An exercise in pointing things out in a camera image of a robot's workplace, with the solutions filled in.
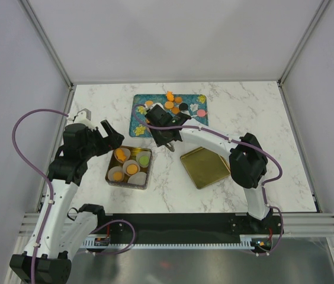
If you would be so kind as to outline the green cookie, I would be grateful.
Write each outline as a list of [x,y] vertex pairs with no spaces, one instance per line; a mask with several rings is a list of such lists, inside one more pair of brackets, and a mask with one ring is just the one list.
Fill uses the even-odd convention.
[[148,156],[142,156],[139,159],[139,163],[142,164],[143,166],[147,166],[149,164],[149,157]]

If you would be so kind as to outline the gold tin lid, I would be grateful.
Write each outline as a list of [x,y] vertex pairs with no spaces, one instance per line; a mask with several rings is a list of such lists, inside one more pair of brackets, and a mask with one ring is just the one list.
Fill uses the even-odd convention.
[[183,154],[180,161],[197,189],[203,189],[230,176],[228,162],[203,147]]

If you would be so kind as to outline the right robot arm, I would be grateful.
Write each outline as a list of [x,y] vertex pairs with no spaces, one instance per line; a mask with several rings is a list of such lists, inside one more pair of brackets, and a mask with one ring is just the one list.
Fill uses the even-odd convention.
[[145,117],[157,146],[173,150],[172,143],[175,141],[192,143],[228,160],[233,181],[245,192],[250,230],[259,234],[269,227],[269,209],[261,185],[268,161],[266,155],[261,153],[261,146],[254,135],[247,133],[235,140],[186,113],[171,115],[161,104],[147,107]]

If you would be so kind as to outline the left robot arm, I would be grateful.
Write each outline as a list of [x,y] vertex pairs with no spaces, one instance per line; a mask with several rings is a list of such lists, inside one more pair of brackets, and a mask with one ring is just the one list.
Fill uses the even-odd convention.
[[124,136],[106,120],[101,121],[106,137],[88,122],[76,122],[65,127],[63,144],[49,166],[46,194],[32,236],[21,254],[11,257],[9,266],[25,283],[66,283],[72,260],[90,235],[106,229],[103,206],[83,204],[72,225],[64,224],[73,197],[92,157],[107,154],[122,145]]

